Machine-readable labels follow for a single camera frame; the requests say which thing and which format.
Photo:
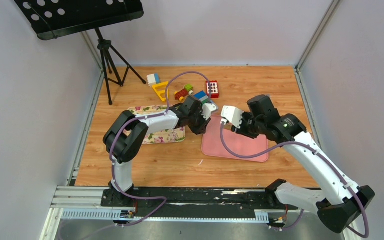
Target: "white wall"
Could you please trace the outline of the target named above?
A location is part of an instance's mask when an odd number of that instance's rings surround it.
[[[79,34],[41,41],[12,0],[0,1],[0,240],[39,238],[98,73]]]
[[[302,73],[320,141],[375,191],[370,239],[384,239],[384,1],[342,1]]]
[[[294,65],[330,3],[142,0],[142,18],[101,31],[132,65]]]

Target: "floral cloth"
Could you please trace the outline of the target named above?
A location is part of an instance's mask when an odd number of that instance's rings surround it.
[[[129,107],[129,110],[133,114],[153,114],[167,109],[167,106],[134,106]],[[167,129],[159,132],[151,133],[145,136],[142,144],[166,144],[166,143],[179,143],[183,142],[186,138],[186,132],[184,127],[177,129]]]

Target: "gray floor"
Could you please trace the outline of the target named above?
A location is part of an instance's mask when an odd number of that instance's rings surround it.
[[[288,214],[292,224],[298,214]],[[80,240],[94,231],[112,225],[107,220],[63,220],[60,223],[62,240]],[[145,221],[126,228],[110,228],[88,240],[344,240],[342,234],[329,231],[317,216],[307,213],[291,230],[276,232],[259,223],[203,223]]]

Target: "yellow toy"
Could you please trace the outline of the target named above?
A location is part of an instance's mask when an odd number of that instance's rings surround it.
[[[152,85],[153,91],[158,95],[159,99],[161,99],[161,101],[163,101],[163,102],[166,101],[166,87],[168,84],[169,84],[169,82],[165,81],[165,82],[161,82],[161,83]],[[167,89],[167,97],[169,97],[169,94],[170,94],[169,90]]]

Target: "red toy block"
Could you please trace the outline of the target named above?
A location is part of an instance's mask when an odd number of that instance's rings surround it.
[[[211,98],[212,99],[218,99],[219,98],[219,83],[217,81],[209,81],[210,86],[208,86],[208,82],[205,83],[206,86],[206,94],[210,95],[211,91]]]
[[[188,94],[189,93],[186,89],[182,89],[181,91],[176,91],[174,93],[174,99],[182,101]]]

